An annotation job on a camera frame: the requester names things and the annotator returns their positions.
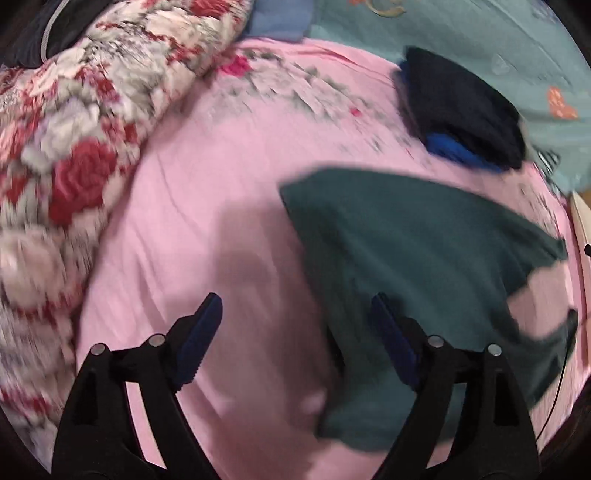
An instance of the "dark navy cloth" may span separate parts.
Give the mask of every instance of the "dark navy cloth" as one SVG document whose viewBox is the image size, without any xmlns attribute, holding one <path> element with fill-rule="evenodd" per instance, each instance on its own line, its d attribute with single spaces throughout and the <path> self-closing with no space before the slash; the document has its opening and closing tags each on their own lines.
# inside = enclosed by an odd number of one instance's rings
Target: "dark navy cloth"
<svg viewBox="0 0 591 480">
<path fill-rule="evenodd" d="M 479 168 L 493 164 L 496 171 L 521 168 L 519 113 L 499 92 L 457 63 L 417 47 L 407 49 L 400 68 L 408 110 L 429 152 Z"/>
<path fill-rule="evenodd" d="M 256 0 L 243 38 L 300 41 L 312 22 L 314 0 Z"/>
<path fill-rule="evenodd" d="M 47 58 L 70 48 L 87 27 L 113 0 L 70 0 L 56 18 L 47 42 Z M 48 0 L 41 11 L 25 27 L 12 48 L 2 60 L 7 67 L 39 68 L 41 60 L 41 39 L 43 32 L 60 6 L 61 0 Z"/>
</svg>

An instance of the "white cable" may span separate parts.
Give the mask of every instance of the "white cable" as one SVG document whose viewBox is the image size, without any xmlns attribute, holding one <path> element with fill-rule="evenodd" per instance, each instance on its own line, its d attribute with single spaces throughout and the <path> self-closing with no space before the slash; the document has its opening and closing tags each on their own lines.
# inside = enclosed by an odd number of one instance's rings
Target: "white cable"
<svg viewBox="0 0 591 480">
<path fill-rule="evenodd" d="M 47 61 L 47 43 L 49 42 L 49 33 L 53 24 L 56 22 L 57 17 L 60 16 L 62 10 L 65 9 L 66 5 L 70 3 L 70 0 L 61 0 L 60 4 L 57 6 L 56 11 L 53 12 L 53 15 L 50 17 L 49 22 L 43 31 L 43 36 L 41 38 L 41 61 L 45 63 Z"/>
</svg>

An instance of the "black cable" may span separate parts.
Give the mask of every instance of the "black cable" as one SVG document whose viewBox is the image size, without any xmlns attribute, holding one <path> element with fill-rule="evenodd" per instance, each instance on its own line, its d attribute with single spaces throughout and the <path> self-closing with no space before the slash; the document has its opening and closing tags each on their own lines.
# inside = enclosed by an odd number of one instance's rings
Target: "black cable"
<svg viewBox="0 0 591 480">
<path fill-rule="evenodd" d="M 558 381 L 558 388 L 556 389 L 556 396 L 554 397 L 554 403 L 552 403 L 552 408 L 550 409 L 550 413 L 548 413 L 548 418 L 546 418 L 544 426 L 540 430 L 538 436 L 535 438 L 536 442 L 540 439 L 540 437 L 542 436 L 542 433 L 544 433 L 544 429 L 548 426 L 548 422 L 550 421 L 550 417 L 554 413 L 554 408 L 556 407 L 556 404 L 558 402 L 558 395 L 560 394 L 560 387 L 562 387 L 562 379 L 564 378 L 564 371 L 566 370 L 566 362 L 569 360 L 569 352 L 571 349 L 571 345 L 572 345 L 572 342 L 574 342 L 576 339 L 578 330 L 579 330 L 579 328 L 577 328 L 577 330 L 574 331 L 572 340 L 566 346 L 566 354 L 564 355 L 564 363 L 562 364 L 562 371 L 560 373 L 560 380 Z"/>
</svg>

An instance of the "light blue fabric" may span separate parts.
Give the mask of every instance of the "light blue fabric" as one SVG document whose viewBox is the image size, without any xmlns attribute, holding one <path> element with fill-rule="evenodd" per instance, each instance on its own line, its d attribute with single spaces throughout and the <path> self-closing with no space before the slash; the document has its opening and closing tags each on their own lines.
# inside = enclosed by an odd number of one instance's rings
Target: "light blue fabric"
<svg viewBox="0 0 591 480">
<path fill-rule="evenodd" d="M 591 68 L 541 0 L 402 0 L 385 18 L 364 3 L 317 0 L 309 36 L 362 48 L 399 63 L 405 46 L 442 55 L 501 92 L 527 120 L 535 160 L 567 193 L 591 186 Z M 374 0 L 378 9 L 392 6 Z M 579 119 L 555 118 L 558 87 Z"/>
<path fill-rule="evenodd" d="M 314 0 L 256 0 L 242 37 L 300 41 L 313 11 Z"/>
</svg>

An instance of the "teal blanket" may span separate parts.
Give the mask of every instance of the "teal blanket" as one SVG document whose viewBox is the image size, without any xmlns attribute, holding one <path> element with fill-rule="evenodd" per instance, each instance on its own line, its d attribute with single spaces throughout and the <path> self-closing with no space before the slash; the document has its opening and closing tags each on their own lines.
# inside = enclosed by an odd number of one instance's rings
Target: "teal blanket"
<svg viewBox="0 0 591 480">
<path fill-rule="evenodd" d="M 480 196 L 392 174 L 323 170 L 280 193 L 345 361 L 321 436 L 362 450 L 388 449 L 411 410 L 415 394 L 366 321 L 381 291 L 398 315 L 454 347 L 501 345 L 529 406 L 560 373 L 576 312 L 565 311 L 562 327 L 534 341 L 519 331 L 507 298 L 536 268 L 566 258 L 562 239 Z M 446 437 L 453 436 L 462 398 L 458 386 Z"/>
<path fill-rule="evenodd" d="M 378 9 L 389 0 L 373 0 Z M 562 192 L 591 186 L 591 69 L 541 0 L 402 0 L 385 18 L 364 2 L 316 0 L 308 36 L 399 63 L 409 45 L 459 63 L 501 92 L 527 120 L 528 158 Z M 549 97 L 564 104 L 552 113 Z M 577 119 L 566 119 L 576 111 Z"/>
</svg>

